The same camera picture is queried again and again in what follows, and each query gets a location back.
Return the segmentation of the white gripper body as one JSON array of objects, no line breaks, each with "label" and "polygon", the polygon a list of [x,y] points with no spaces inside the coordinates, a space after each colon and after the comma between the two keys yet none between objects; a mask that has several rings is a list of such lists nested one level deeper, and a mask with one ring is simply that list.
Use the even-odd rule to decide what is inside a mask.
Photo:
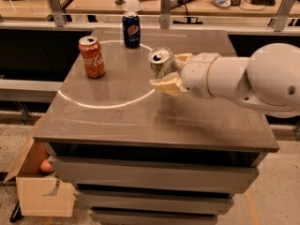
[{"label": "white gripper body", "polygon": [[187,92],[194,98],[211,99],[208,88],[209,68],[219,58],[218,53],[199,53],[190,58],[180,72],[180,77]]}]

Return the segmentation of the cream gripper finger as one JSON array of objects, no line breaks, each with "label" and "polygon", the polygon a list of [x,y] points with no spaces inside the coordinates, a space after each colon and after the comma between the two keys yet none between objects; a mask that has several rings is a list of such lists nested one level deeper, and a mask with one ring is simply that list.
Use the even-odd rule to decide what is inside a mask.
[{"label": "cream gripper finger", "polygon": [[176,54],[175,57],[178,60],[180,60],[181,62],[183,62],[184,64],[186,64],[188,62],[188,60],[193,57],[193,54],[192,53],[179,53],[179,54]]},{"label": "cream gripper finger", "polygon": [[149,82],[157,92],[167,96],[181,97],[187,91],[178,72],[170,73],[161,79],[154,79]]}]

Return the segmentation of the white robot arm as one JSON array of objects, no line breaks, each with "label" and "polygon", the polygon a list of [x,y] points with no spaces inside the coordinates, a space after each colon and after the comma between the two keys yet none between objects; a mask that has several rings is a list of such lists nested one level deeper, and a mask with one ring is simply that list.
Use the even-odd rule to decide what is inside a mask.
[{"label": "white robot arm", "polygon": [[217,52],[173,54],[157,47],[148,55],[160,94],[195,98],[224,98],[279,118],[300,114],[300,48],[265,45],[250,57],[222,56]]}]

